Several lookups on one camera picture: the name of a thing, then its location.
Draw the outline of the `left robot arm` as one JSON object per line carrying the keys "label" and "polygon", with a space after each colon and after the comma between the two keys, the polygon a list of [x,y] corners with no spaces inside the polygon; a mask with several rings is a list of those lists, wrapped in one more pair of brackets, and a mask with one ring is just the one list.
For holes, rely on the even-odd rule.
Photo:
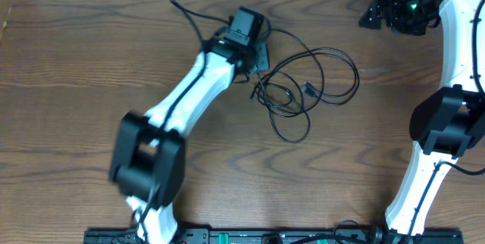
{"label": "left robot arm", "polygon": [[185,175],[186,140],[207,107],[236,76],[250,76],[269,60],[269,20],[240,7],[211,38],[201,39],[194,65],[143,115],[121,120],[109,169],[133,210],[140,243],[169,243],[177,232],[173,202]]}

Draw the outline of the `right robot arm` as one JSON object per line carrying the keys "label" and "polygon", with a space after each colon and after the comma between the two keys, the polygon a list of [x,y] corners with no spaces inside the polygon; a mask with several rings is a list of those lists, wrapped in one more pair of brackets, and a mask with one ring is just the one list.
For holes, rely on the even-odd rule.
{"label": "right robot arm", "polygon": [[484,0],[373,0],[360,27],[423,36],[443,28],[443,70],[439,89],[413,111],[413,151],[384,224],[373,227],[368,243],[462,243],[462,232],[425,228],[425,219],[446,175],[466,150],[484,136]]}

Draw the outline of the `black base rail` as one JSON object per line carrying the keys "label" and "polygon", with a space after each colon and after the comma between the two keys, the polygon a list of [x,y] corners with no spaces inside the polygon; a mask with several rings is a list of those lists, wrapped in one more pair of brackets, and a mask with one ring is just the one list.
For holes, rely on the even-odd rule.
{"label": "black base rail", "polygon": [[[295,243],[305,240],[307,243],[380,243],[376,236],[362,230],[344,228],[335,232],[323,231],[263,231],[263,230],[209,230],[191,228],[181,230],[171,240],[175,244],[265,244]],[[137,244],[143,243],[134,229],[122,230],[87,230],[83,244]]]}

